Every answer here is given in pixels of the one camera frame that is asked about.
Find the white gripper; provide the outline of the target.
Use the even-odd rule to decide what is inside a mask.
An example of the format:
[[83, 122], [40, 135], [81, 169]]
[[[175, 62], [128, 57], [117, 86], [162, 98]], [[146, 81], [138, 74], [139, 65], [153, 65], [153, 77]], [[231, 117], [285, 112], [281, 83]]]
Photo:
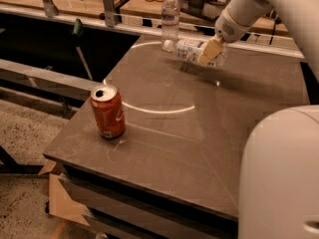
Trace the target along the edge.
[[250, 11], [226, 7], [215, 22], [215, 34], [211, 37], [198, 61], [207, 65], [223, 50], [224, 43], [234, 43], [239, 40], [252, 26], [253, 14]]

